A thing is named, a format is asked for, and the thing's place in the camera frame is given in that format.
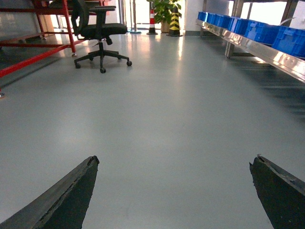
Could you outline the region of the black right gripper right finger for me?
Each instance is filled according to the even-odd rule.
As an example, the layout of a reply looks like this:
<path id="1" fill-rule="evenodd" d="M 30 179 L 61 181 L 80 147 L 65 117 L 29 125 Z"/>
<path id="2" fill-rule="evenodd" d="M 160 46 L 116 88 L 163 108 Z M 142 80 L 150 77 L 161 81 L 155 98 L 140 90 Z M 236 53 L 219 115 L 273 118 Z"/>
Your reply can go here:
<path id="1" fill-rule="evenodd" d="M 267 158 L 249 164 L 258 198 L 275 229 L 305 227 L 305 183 Z"/>

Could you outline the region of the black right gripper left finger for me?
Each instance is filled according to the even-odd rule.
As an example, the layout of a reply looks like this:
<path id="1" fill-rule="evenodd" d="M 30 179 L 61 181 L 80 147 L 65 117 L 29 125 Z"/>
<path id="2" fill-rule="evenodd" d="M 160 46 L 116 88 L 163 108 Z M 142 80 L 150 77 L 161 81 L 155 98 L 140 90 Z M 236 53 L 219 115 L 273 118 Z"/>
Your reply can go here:
<path id="1" fill-rule="evenodd" d="M 90 156 L 47 191 L 0 224 L 2 229 L 81 229 L 99 160 Z"/>

